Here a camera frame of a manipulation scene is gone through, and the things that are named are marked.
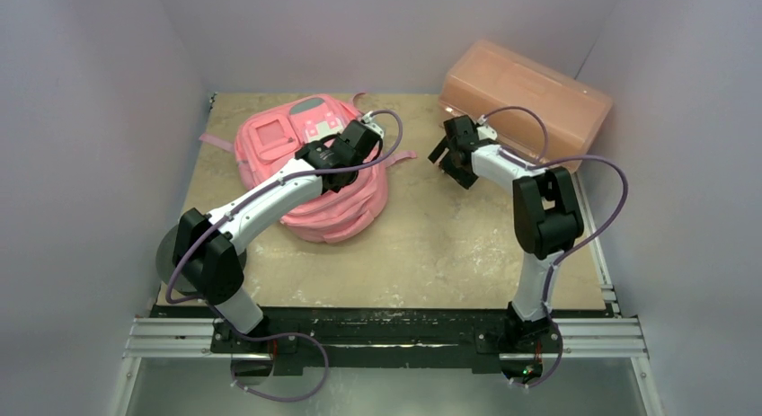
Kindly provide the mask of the pink backpack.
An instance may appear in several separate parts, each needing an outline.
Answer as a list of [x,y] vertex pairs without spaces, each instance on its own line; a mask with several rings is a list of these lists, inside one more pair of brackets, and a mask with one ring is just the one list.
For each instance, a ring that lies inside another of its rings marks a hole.
[[316,94],[248,118],[232,142],[201,141],[234,155],[247,192],[208,213],[237,249],[280,222],[298,237],[338,243],[384,209],[386,170],[413,151],[385,151],[384,132],[353,102]]

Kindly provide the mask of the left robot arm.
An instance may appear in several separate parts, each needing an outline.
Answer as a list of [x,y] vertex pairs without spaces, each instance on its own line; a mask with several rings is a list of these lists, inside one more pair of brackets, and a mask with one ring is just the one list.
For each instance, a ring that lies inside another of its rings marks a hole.
[[380,161],[384,131],[371,118],[352,120],[337,135],[304,144],[284,166],[238,199],[206,214],[192,208],[175,228],[167,282],[185,279],[192,292],[234,327],[233,340],[255,352],[267,343],[264,313],[244,291],[241,258],[249,244],[283,216],[326,192],[353,183]]

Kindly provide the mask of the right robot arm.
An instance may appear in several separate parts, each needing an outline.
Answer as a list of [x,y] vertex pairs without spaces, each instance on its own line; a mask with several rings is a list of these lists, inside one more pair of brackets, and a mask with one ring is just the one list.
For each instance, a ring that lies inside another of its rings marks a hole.
[[492,129],[467,116],[447,119],[443,127],[429,160],[465,189],[484,178],[511,196],[514,235],[524,256],[503,335],[511,348],[526,350],[550,327],[553,274],[584,233],[571,174],[563,167],[533,169],[503,148]]

